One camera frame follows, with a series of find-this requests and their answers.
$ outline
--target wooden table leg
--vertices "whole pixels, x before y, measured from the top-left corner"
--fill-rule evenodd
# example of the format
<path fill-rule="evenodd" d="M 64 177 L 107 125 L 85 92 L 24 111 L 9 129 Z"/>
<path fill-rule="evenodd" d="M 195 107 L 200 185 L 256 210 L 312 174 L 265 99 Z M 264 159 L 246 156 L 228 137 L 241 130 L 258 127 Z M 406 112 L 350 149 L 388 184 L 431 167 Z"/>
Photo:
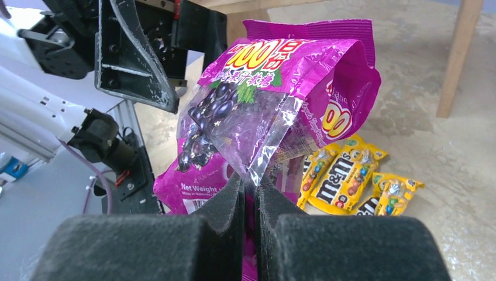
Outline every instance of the wooden table leg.
<path fill-rule="evenodd" d="M 246 37 L 243 25 L 243 20 L 245 19 L 270 21 L 266 9 L 228 14 L 228 45 L 231 45 L 237 38 Z"/>
<path fill-rule="evenodd" d="M 439 118 L 448 118 L 453 104 L 461 71 L 469 52 L 470 42 L 474 35 L 484 0 L 463 0 L 458 12 L 453 44 L 445 72 L 445 81 L 439 100 Z"/>

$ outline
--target white label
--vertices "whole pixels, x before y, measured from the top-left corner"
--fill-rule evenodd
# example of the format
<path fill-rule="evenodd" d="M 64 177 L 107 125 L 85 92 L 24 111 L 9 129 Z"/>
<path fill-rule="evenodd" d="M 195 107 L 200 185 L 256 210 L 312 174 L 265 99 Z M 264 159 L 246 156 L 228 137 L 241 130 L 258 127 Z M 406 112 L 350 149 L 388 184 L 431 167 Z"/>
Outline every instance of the white label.
<path fill-rule="evenodd" d="M 186 207 L 186 211 L 188 212 L 188 215 L 190 213 L 193 213 L 194 211 L 200 209 L 205 202 L 208 200 L 206 199 L 183 199 L 182 202 L 184 203 L 184 207 Z"/>
<path fill-rule="evenodd" d="M 7 173 L 1 173 L 0 174 L 0 179 L 6 180 L 6 181 L 8 181 L 10 183 L 16 180 L 15 177 L 13 177 L 13 176 L 11 176 L 10 174 L 7 174 Z"/>

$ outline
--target blue and white container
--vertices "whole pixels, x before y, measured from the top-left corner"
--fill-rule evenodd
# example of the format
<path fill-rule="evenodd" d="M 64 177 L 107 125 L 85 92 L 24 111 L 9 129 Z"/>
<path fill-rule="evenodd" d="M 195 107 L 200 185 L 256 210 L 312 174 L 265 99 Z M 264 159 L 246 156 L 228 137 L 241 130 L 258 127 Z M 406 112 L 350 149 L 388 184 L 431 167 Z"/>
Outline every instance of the blue and white container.
<path fill-rule="evenodd" d="M 23 177 L 27 168 L 28 166 L 19 159 L 5 152 L 0 153 L 0 179 L 13 182 Z"/>

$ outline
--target yellow candy packet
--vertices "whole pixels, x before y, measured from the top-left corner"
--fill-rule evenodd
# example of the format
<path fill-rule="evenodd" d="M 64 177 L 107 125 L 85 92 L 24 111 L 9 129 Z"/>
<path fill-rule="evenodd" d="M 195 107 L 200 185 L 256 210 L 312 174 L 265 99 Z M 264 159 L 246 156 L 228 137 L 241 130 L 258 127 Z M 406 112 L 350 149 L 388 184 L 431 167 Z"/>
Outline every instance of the yellow candy packet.
<path fill-rule="evenodd" d="M 354 208 L 352 215 L 375 215 L 382 193 L 383 191 L 380 189 L 380 186 L 374 186 L 373 194 L 363 200 L 358 207 Z"/>
<path fill-rule="evenodd" d="M 357 134 L 352 135 L 316 184 L 308 202 L 329 214 L 335 213 L 330 206 L 351 212 L 372 172 L 379 167 L 378 161 L 386 156 L 387 152 L 365 143 Z"/>
<path fill-rule="evenodd" d="M 306 201 L 312 193 L 315 186 L 314 183 L 324 174 L 340 150 L 341 147 L 337 143 L 331 143 L 306 157 L 303 164 L 304 175 L 297 202 L 297 206 L 300 209 L 305 211 Z"/>
<path fill-rule="evenodd" d="M 420 181 L 396 174 L 373 174 L 374 189 L 382 190 L 376 215 L 401 215 L 414 197 L 417 189 L 424 188 Z"/>

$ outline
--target concrete floor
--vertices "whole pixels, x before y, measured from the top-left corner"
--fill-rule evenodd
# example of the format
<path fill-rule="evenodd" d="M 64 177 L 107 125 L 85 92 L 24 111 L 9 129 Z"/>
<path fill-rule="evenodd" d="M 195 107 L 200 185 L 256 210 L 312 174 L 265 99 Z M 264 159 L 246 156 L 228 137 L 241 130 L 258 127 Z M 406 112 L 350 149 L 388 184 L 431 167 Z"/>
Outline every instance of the concrete floor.
<path fill-rule="evenodd" d="M 456 13 L 455 6 L 413 0 L 334 0 L 269 11 L 272 21 L 285 23 L 374 20 L 383 84 L 360 134 L 390 153 L 382 172 L 426 184 L 405 215 L 432 231 L 453 279 L 496 280 L 496 15 L 481 16 L 451 117 L 437 119 Z M 191 84 L 200 68 L 201 61 L 189 67 Z M 158 175 L 176 156 L 177 117 L 136 109 Z"/>

